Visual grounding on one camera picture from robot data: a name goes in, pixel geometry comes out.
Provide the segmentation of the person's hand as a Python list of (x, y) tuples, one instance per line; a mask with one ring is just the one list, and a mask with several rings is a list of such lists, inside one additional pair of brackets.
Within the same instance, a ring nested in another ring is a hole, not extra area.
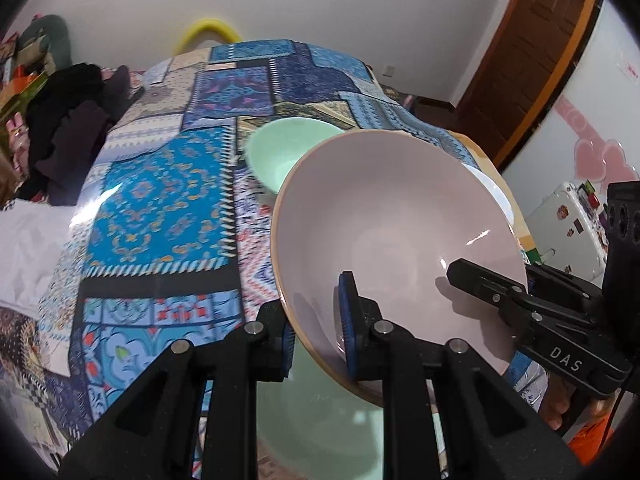
[[(548, 377), (548, 388), (544, 394), (538, 414), (551, 427), (552, 430), (559, 430), (562, 426), (563, 415), (570, 409), (570, 396), (575, 388), (567, 385), (564, 380), (555, 375)], [(616, 395), (613, 394), (606, 399), (592, 400), (582, 419), (587, 422), (597, 422), (613, 407)]]

